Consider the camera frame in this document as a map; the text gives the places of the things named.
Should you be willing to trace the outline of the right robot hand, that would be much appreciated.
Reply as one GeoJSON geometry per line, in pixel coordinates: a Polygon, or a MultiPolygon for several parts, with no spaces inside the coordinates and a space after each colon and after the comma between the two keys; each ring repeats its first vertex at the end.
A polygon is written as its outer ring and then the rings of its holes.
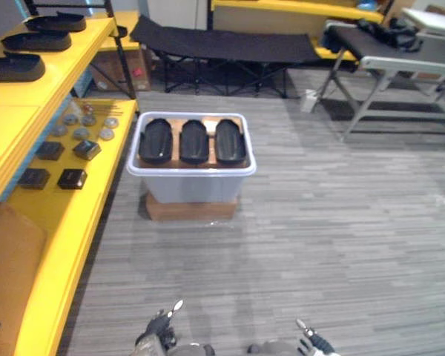
{"type": "Polygon", "coordinates": [[[300,344],[297,351],[300,355],[339,356],[334,347],[320,336],[312,327],[307,326],[300,318],[295,320],[301,330],[300,344]]]}

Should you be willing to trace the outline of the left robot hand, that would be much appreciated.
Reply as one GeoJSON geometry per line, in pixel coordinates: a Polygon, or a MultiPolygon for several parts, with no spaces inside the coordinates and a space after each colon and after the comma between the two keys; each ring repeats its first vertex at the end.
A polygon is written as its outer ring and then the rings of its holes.
{"type": "Polygon", "coordinates": [[[160,309],[156,315],[148,322],[145,331],[138,336],[135,341],[137,346],[145,337],[150,335],[156,335],[165,351],[175,347],[177,344],[177,336],[175,335],[174,328],[171,326],[171,320],[176,312],[178,312],[184,301],[178,300],[168,311],[160,309]]]}

